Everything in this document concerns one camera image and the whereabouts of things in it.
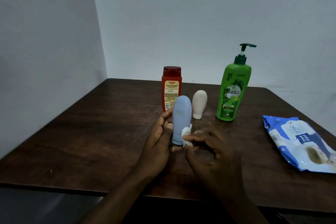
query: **bottle cap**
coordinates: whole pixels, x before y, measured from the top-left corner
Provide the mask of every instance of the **bottle cap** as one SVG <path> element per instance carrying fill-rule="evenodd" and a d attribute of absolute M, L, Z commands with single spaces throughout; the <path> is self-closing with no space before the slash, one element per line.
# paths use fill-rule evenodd
<path fill-rule="evenodd" d="M 240 46 L 241 46 L 241 52 L 238 56 L 235 57 L 234 63 L 238 65 L 245 65 L 246 56 L 244 52 L 245 52 L 246 46 L 249 46 L 249 47 L 257 47 L 257 46 L 254 44 L 240 44 Z"/>
<path fill-rule="evenodd" d="M 195 119 L 197 119 L 197 120 L 199 120 L 200 118 L 202 118 L 202 115 L 201 114 L 197 114 L 197 113 L 192 113 L 192 116 L 195 118 Z"/>
<path fill-rule="evenodd" d="M 163 68 L 163 76 L 166 77 L 181 77 L 181 68 L 168 66 Z"/>

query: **green pump dispenser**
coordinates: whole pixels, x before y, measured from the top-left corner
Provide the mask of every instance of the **green pump dispenser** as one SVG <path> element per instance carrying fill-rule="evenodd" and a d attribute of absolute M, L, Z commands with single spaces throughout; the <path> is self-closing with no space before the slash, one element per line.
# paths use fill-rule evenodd
<path fill-rule="evenodd" d="M 251 67 L 246 65 L 244 54 L 246 46 L 257 47 L 254 44 L 240 44 L 241 53 L 229 64 L 224 71 L 220 86 L 219 101 L 216 117 L 224 121 L 232 121 L 237 113 L 247 84 L 251 76 Z"/>

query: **dark brown table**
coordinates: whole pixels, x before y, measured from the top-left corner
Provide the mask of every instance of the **dark brown table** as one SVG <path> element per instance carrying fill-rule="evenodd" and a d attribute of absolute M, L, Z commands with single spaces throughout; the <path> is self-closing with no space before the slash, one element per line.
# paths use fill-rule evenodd
<path fill-rule="evenodd" d="M 288 164 L 263 127 L 262 116 L 299 116 L 336 149 L 336 139 L 301 112 L 260 87 L 248 87 L 233 122 L 215 118 L 219 85 L 183 83 L 208 103 L 196 128 L 220 128 L 241 152 L 244 185 L 258 206 L 336 213 L 336 175 L 300 172 Z M 161 82 L 107 79 L 0 160 L 0 185 L 104 195 L 136 163 L 161 112 Z M 210 156 L 199 151 L 201 159 Z M 201 199 L 184 152 L 171 155 L 145 195 Z"/>

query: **blue wipes packaging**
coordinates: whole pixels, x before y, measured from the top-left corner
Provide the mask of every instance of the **blue wipes packaging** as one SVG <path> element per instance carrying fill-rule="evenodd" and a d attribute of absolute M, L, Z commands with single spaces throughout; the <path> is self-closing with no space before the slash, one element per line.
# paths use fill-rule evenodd
<path fill-rule="evenodd" d="M 288 163 L 300 171 L 336 174 L 336 151 L 298 117 L 263 116 L 265 129 Z"/>

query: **hand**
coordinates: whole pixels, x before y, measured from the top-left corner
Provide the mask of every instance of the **hand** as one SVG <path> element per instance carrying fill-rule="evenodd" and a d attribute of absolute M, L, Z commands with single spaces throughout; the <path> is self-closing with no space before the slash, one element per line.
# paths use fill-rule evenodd
<path fill-rule="evenodd" d="M 224 204 L 245 197 L 240 155 L 232 149 L 221 132 L 207 128 L 197 134 L 183 136 L 183 139 L 194 141 L 194 148 L 186 146 L 185 157 L 195 176 L 214 197 Z M 200 163 L 194 154 L 200 147 L 212 152 L 215 161 L 210 164 Z"/>
<path fill-rule="evenodd" d="M 149 134 L 134 170 L 143 178 L 154 179 L 166 166 L 169 156 L 169 143 L 173 133 L 173 109 L 162 113 Z M 173 146 L 170 151 L 178 150 Z"/>

